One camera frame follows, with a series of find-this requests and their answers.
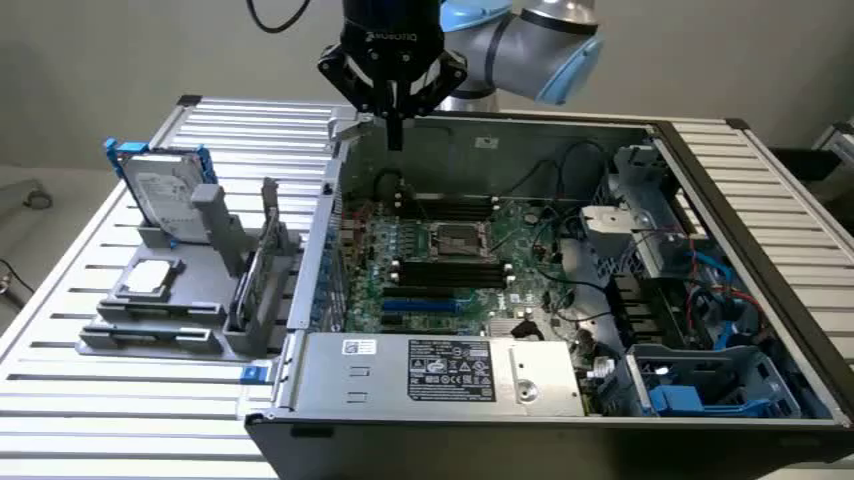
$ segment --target slotted metal surface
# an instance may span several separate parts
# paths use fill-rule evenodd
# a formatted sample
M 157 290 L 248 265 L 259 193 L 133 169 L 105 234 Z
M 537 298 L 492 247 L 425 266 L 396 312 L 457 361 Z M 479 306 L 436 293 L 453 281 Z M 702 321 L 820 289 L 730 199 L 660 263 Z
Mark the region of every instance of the slotted metal surface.
M 174 110 L 154 141 L 210 148 L 228 206 L 246 227 L 263 222 L 261 178 L 276 177 L 281 217 L 305 240 L 329 160 L 324 137 L 332 108 L 205 99 L 194 109 Z M 696 148 L 712 148 L 703 154 L 712 162 L 710 169 L 738 168 L 732 164 L 740 160 L 752 159 L 744 164 L 752 167 L 766 161 L 735 143 L 722 121 L 679 127 L 699 142 Z M 823 309 L 820 321 L 832 327 L 828 331 L 850 331 L 847 307 L 842 313 L 827 308 L 828 302 L 846 298 L 815 292 L 828 282 L 842 287 L 854 278 L 835 263 L 846 259 L 844 252 L 823 246 L 828 240 L 820 229 L 798 228 L 810 225 L 799 210 L 802 202 L 784 186 L 770 182 L 766 171 L 754 170 L 762 183 L 728 176 L 719 177 L 731 179 L 719 186 L 744 215 L 783 215 L 767 220 L 776 223 L 755 228 L 764 238 L 794 242 L 768 244 L 770 253 L 792 269 L 788 273 L 804 301 Z M 759 216 L 747 218 L 763 221 Z M 140 242 L 133 230 L 138 220 L 117 186 L 0 339 L 0 478 L 275 478 L 238 421 L 242 413 L 264 405 L 271 387 L 238 385 L 241 365 L 82 357 L 73 350 L 80 328 L 93 318 L 94 305 Z M 790 231 L 807 236 L 791 236 Z M 815 262 L 796 260 L 800 253 Z M 768 478 L 847 478 L 844 465 L 822 471 L 819 466 L 787 469 Z

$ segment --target warning label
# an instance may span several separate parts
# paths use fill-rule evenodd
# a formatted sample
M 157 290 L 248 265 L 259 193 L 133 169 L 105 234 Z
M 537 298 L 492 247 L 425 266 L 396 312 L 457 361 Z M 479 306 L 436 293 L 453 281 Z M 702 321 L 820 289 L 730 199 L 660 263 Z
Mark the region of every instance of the warning label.
M 419 402 L 493 402 L 489 342 L 409 340 L 409 398 Z

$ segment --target black chassis frame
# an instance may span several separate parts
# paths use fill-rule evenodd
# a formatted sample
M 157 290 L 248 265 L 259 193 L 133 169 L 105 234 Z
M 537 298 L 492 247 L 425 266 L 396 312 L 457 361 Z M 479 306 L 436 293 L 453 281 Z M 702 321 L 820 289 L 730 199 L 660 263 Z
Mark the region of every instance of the black chassis frame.
M 524 113 L 435 112 L 432 115 L 445 118 L 652 127 L 652 136 L 664 143 L 687 178 L 688 186 L 696 192 L 698 198 L 692 201 L 700 202 L 710 220 L 718 225 L 744 264 L 746 273 L 756 282 L 758 289 L 824 382 L 842 413 L 854 418 L 854 372 L 798 300 L 671 122 Z M 439 435 L 447 451 L 453 451 L 455 446 L 468 448 L 472 438 L 488 437 L 491 450 L 484 461 L 499 465 L 497 470 L 488 470 L 489 478 L 508 479 L 531 473 L 539 473 L 544 478 L 565 478 L 569 471 L 575 478 L 591 479 L 604 478 L 603 474 L 612 475 L 609 478 L 632 479 L 684 478 L 686 474 L 699 479 L 752 479 L 795 463 L 832 462 L 854 452 L 854 432 L 846 426 L 830 424 L 812 426 L 775 422 L 698 422 L 687 425 L 684 422 L 663 419 L 659 422 L 632 425 L 603 422 L 601 419 L 595 423 L 580 421 L 559 425 L 536 421 L 425 423 L 404 419 L 380 421 L 345 418 L 267 418 L 261 413 L 255 413 L 245 417 L 245 427 L 276 469 L 287 468 L 275 458 L 279 456 L 277 452 L 287 448 L 280 443 L 283 436 L 295 440 L 305 438 L 311 443 L 324 443 L 337 437 L 339 441 L 352 441 L 356 444 L 360 442 L 359 439 L 376 438 L 385 450 L 381 458 L 373 458 L 367 468 L 373 474 L 397 475 L 409 464 L 405 463 L 405 453 L 397 452 L 395 445 L 403 445 L 400 448 L 404 448 L 413 432 L 423 434 L 425 438 Z M 496 454 L 496 451 L 504 452 L 507 456 Z M 547 460 L 549 455 L 555 455 L 556 458 Z M 592 468 L 584 471 L 584 465 L 572 463 L 587 459 L 593 462 L 604 459 L 607 472 L 592 465 Z M 347 468 L 363 462 L 364 457 L 363 460 L 344 459 Z M 433 456 L 428 468 L 416 472 L 407 469 L 405 473 L 409 474 L 408 478 L 441 478 L 441 475 L 448 478 L 463 478 L 467 475 L 467 478 L 484 478 L 480 477 L 484 470 L 477 465 L 483 463 L 476 454 L 471 457 Z M 355 471 L 351 472 L 355 477 L 348 478 L 359 478 Z

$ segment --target white wall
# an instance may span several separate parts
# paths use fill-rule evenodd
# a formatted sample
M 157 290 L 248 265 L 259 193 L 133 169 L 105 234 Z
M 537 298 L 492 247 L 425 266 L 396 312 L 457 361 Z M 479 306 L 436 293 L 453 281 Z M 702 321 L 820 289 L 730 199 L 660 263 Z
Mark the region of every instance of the white wall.
M 275 23 L 297 0 L 257 3 Z M 605 51 L 567 110 L 740 116 L 776 144 L 808 144 L 854 112 L 854 1 L 599 0 L 597 10 Z M 0 12 L 0 163 L 102 167 L 104 136 L 148 138 L 181 93 L 340 99 L 313 67 L 340 0 L 313 0 L 279 36 L 240 0 L 5 0 Z

